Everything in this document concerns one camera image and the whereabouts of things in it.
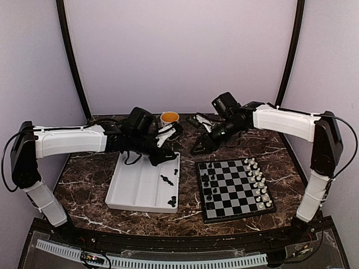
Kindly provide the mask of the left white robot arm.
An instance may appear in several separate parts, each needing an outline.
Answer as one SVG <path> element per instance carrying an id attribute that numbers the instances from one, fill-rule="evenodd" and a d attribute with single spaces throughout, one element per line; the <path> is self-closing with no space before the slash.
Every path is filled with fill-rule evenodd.
<path id="1" fill-rule="evenodd" d="M 37 160 L 77 152 L 135 152 L 147 156 L 151 165 L 157 166 L 176 159 L 177 154 L 164 142 L 182 131 L 176 121 L 160 128 L 155 115 L 139 107 L 133 108 L 127 118 L 100 119 L 85 126 L 41 127 L 26 121 L 7 142 L 12 146 L 12 182 L 58 228 L 57 235 L 65 243 L 75 244 L 79 231 L 70 225 L 64 207 L 42 179 Z"/>

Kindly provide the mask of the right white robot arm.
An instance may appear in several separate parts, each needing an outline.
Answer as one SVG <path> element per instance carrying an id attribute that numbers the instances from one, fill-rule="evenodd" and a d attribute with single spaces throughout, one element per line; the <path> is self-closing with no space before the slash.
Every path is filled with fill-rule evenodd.
<path id="1" fill-rule="evenodd" d="M 252 101 L 240 105 L 230 92 L 219 95 L 212 106 L 221 117 L 218 124 L 200 135 L 191 148 L 193 155 L 211 154 L 232 136 L 248 129 L 265 129 L 299 137 L 312 144 L 311 174 L 303 199 L 296 211 L 298 220 L 286 231 L 291 243 L 298 243 L 308 233 L 309 223 L 325 201 L 343 152 L 343 141 L 332 112 L 321 114 L 297 112 Z"/>

